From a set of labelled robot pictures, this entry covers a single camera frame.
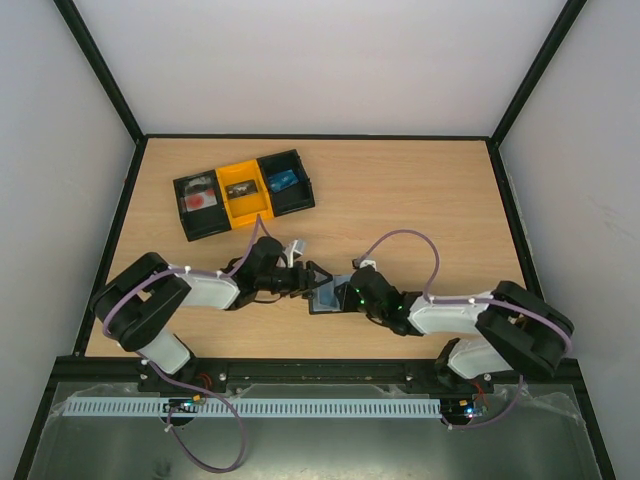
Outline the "yellow bin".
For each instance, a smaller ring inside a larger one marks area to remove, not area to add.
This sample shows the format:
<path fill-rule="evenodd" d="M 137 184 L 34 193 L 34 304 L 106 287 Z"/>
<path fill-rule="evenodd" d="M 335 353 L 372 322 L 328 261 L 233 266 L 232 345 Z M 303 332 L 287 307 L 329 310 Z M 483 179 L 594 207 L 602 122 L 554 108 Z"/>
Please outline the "yellow bin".
<path fill-rule="evenodd" d="M 256 159 L 215 169 L 232 230 L 275 217 L 266 180 Z"/>

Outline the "black bin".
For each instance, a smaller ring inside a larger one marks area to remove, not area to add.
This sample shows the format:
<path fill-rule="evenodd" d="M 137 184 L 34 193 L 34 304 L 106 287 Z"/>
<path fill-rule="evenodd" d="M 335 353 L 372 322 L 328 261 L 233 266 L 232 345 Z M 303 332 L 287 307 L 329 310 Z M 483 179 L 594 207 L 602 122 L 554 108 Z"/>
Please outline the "black bin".
<path fill-rule="evenodd" d="M 179 219 L 189 242 L 231 230 L 215 170 L 173 180 Z"/>
<path fill-rule="evenodd" d="M 296 149 L 259 157 L 275 217 L 313 208 L 312 184 Z"/>

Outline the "black card holder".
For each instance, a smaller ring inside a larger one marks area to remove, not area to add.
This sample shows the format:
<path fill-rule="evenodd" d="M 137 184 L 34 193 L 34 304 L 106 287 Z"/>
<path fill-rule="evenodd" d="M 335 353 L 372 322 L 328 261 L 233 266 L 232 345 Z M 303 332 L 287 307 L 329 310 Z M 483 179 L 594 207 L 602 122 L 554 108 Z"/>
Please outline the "black card holder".
<path fill-rule="evenodd" d="M 313 290 L 312 298 L 308 300 L 310 315 L 344 313 L 345 285 L 351 279 L 351 274 L 335 275 L 331 281 Z"/>

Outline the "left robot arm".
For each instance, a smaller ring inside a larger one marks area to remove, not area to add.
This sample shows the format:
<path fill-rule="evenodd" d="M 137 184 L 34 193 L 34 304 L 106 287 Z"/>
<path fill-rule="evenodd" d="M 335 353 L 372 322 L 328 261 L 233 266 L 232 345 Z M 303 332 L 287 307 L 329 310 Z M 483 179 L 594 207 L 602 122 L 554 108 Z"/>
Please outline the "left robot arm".
<path fill-rule="evenodd" d="M 260 292 L 309 299 L 333 276 L 313 261 L 300 261 L 300 254 L 297 241 L 285 247 L 262 236 L 226 268 L 209 272 L 171 265 L 149 252 L 94 294 L 89 309 L 105 337 L 174 377 L 195 359 L 168 327 L 178 308 L 235 311 L 255 303 Z"/>

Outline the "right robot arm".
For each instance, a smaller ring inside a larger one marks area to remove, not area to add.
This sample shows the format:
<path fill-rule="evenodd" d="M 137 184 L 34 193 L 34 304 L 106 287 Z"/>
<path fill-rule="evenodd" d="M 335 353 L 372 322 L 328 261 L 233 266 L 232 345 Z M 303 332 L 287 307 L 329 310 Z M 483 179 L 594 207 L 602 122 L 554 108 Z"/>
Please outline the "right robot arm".
<path fill-rule="evenodd" d="M 494 373 L 513 371 L 546 381 L 572 350 L 572 322 L 511 281 L 468 296 L 401 292 L 372 266 L 333 288 L 341 313 L 359 312 L 399 336 L 454 335 L 434 362 L 445 390 Z"/>

